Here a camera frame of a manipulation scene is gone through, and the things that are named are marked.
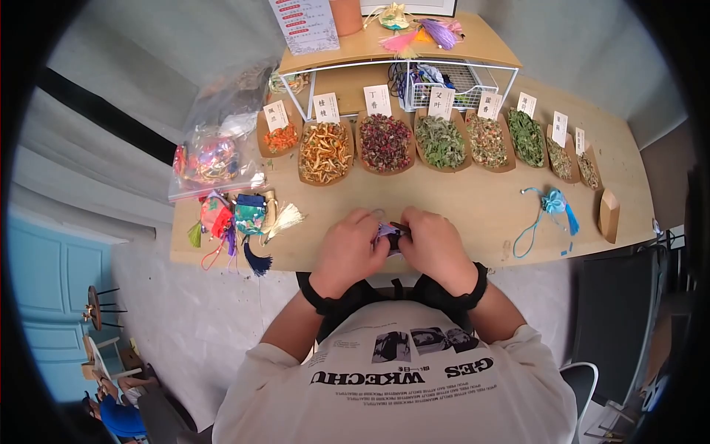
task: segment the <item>menu card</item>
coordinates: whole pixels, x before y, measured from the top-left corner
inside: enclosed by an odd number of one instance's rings
[[[328,0],[269,0],[293,55],[340,49]]]

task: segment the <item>white t-shirt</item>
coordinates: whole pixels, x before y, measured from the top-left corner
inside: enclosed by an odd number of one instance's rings
[[[569,443],[572,389],[540,333],[486,345],[439,310],[398,300],[351,315],[311,359],[259,344],[214,443]]]

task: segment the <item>green tassel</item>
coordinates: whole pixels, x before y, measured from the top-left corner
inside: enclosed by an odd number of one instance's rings
[[[190,239],[190,245],[194,248],[199,248],[202,244],[202,222],[197,222],[187,232],[187,238]]]

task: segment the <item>floor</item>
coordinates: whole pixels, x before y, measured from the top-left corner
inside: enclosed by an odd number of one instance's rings
[[[266,327],[297,290],[294,273],[270,271],[256,278],[251,271],[224,269],[168,259],[170,227],[157,229],[154,242],[116,245],[112,251],[114,282],[124,335],[134,337],[144,362],[185,405],[201,430],[212,424],[244,352],[257,344]],[[571,353],[571,272],[573,260],[494,269],[489,278],[542,333],[558,365]],[[417,276],[377,275],[375,287],[399,277],[412,286]]]

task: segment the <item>person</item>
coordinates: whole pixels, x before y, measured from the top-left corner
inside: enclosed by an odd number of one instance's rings
[[[368,210],[350,212],[246,353],[213,442],[571,442],[574,393],[540,333],[487,282],[448,219],[407,207],[401,224],[411,233],[398,248],[422,273],[412,291],[390,300],[368,286],[390,246],[373,242]]]
[[[131,438],[145,435],[146,427],[138,411],[138,397],[142,394],[139,388],[145,388],[149,384],[158,384],[158,380],[155,377],[148,379],[118,378],[117,382],[128,401],[126,405],[123,405],[118,402],[119,390],[111,380],[95,371],[94,375],[101,384],[97,391],[99,403],[92,400],[89,393],[85,391],[82,403],[87,413],[103,422],[106,428],[116,436]]]

